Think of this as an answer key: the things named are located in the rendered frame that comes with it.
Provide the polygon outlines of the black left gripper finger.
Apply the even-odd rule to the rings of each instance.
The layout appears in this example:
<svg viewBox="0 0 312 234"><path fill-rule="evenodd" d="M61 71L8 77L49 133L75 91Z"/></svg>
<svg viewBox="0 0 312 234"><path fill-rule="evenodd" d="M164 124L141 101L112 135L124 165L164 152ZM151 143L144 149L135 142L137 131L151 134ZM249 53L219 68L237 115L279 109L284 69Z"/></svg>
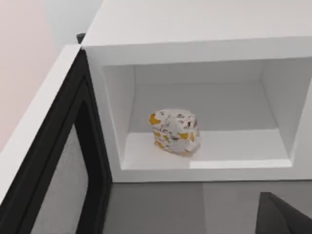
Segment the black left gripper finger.
<svg viewBox="0 0 312 234"><path fill-rule="evenodd" d="M255 234L312 234L312 218L270 192L261 192Z"/></svg>

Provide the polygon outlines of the white and yellow bread bag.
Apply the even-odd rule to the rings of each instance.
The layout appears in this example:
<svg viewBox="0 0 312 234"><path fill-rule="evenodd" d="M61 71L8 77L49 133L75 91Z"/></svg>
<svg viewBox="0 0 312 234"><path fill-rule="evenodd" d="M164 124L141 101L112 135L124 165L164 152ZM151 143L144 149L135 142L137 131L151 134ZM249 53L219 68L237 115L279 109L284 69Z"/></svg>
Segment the white and yellow bread bag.
<svg viewBox="0 0 312 234"><path fill-rule="evenodd" d="M162 109L153 112L149 123L154 145L177 155L192 155L200 147L196 115L184 109Z"/></svg>

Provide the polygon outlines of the white microwave oven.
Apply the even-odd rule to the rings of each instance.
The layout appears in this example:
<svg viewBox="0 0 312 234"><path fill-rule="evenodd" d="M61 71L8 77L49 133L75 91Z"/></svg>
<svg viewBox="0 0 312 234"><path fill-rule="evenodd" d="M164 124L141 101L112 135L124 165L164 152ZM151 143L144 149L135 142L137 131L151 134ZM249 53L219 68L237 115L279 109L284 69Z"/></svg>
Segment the white microwave oven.
<svg viewBox="0 0 312 234"><path fill-rule="evenodd" d="M115 182L312 179L312 0L104 0L82 48ZM154 145L162 109L192 155Z"/></svg>

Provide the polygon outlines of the white black microwave door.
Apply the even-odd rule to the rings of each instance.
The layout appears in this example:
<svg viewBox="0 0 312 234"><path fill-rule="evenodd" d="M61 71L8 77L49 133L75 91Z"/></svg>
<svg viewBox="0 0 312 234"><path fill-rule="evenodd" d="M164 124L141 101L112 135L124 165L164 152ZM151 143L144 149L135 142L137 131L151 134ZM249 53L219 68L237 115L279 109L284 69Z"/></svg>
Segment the white black microwave door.
<svg viewBox="0 0 312 234"><path fill-rule="evenodd" d="M0 234L31 234L72 128L88 185L76 234L102 234L112 185L86 52L67 45L0 152Z"/></svg>

